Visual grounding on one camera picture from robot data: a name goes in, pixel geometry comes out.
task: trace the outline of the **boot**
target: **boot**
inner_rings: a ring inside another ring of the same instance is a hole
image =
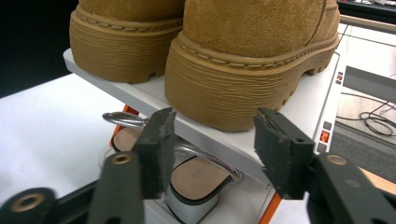
[[[204,125],[249,130],[259,106],[279,110],[303,73],[327,66],[338,23],[335,0],[187,0],[166,97]]]
[[[170,42],[182,29],[184,0],[79,0],[70,46],[83,70],[111,81],[164,74]]]

